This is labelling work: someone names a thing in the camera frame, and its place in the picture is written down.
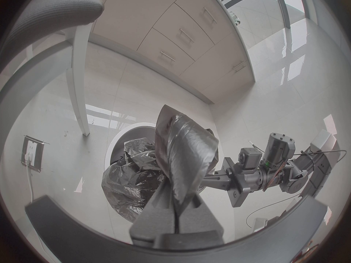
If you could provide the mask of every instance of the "tile floor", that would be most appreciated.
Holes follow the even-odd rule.
[[[324,118],[332,115],[341,149],[351,146],[351,67],[328,35],[310,20],[300,20],[248,49],[257,82],[234,93],[231,98],[210,106],[225,156],[236,156],[251,140],[265,149],[271,132],[295,139],[296,152],[326,129]],[[320,242],[336,222],[350,194],[350,154],[331,172],[317,199],[333,215],[315,235]],[[280,188],[254,192],[235,208],[235,238],[248,235],[248,215],[258,208],[291,197]],[[290,201],[265,208],[248,218],[280,215]]]
[[[36,48],[34,55],[63,39],[56,34],[49,37]],[[1,75],[1,84],[8,78]],[[153,70],[93,43],[88,43],[87,48],[85,99],[90,127],[88,137],[80,132],[65,75],[53,80],[28,103],[6,141],[0,164],[1,194],[13,219],[24,221],[24,206],[29,203],[30,193],[20,156],[24,135],[37,138],[46,144],[42,171],[32,171],[34,197],[50,195],[85,225],[131,243],[131,223],[111,208],[101,189],[105,153],[112,139],[128,125],[156,123],[164,104],[187,114],[204,128],[212,129],[218,137],[214,120],[209,106],[188,91]],[[222,160],[221,146],[219,155]],[[75,191],[80,181],[83,185],[78,193]],[[229,227],[224,239],[233,240],[234,227],[230,225],[233,210],[226,192],[207,188],[201,196],[221,224]],[[41,249],[32,233],[27,233],[27,238]]]

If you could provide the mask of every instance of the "gray fabric cushion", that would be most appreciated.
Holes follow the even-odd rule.
[[[85,25],[103,12],[102,0],[33,0],[13,26],[0,53],[0,72],[23,49],[56,31]]]

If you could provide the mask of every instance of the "robotic arm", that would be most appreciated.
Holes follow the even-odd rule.
[[[257,148],[242,148],[238,162],[224,158],[222,169],[206,176],[202,185],[228,191],[232,207],[240,207],[249,193],[273,186],[294,194],[308,181],[300,194],[315,197],[322,189],[340,156],[336,138],[322,130],[310,147],[293,158],[295,141],[285,134],[271,133],[264,152]]]

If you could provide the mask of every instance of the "crumpled plastic bag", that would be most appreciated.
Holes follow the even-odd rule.
[[[164,175],[156,162],[155,145],[147,138],[126,141],[124,151],[125,156],[104,171],[101,186],[111,207],[133,222]]]
[[[183,113],[164,105],[156,123],[157,164],[169,178],[178,216],[218,162],[218,139]]]

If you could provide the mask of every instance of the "metal bar handle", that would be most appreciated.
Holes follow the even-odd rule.
[[[238,71],[235,71],[234,74],[238,73],[240,70],[244,69],[245,67],[246,67],[246,65],[244,67],[240,68]]]
[[[206,9],[206,7],[204,7],[205,11],[208,12],[208,14],[210,15],[210,17],[213,19],[213,21],[215,23],[217,23],[217,20],[213,17],[213,15],[211,15],[211,13]]]
[[[183,29],[180,28],[179,30],[182,31],[182,33],[184,33],[193,43],[195,43],[195,41],[188,34],[186,34]]]
[[[246,61],[246,60],[244,60],[244,61],[242,61],[241,63],[239,63],[238,65],[234,66],[234,67],[232,68],[232,70],[234,70],[235,68],[237,68],[238,66],[240,66],[241,64],[243,64],[245,61]]]
[[[171,60],[173,60],[174,62],[176,61],[175,59],[171,58],[169,55],[165,54],[163,51],[160,51],[160,53],[162,55],[165,55],[166,57],[170,58]]]

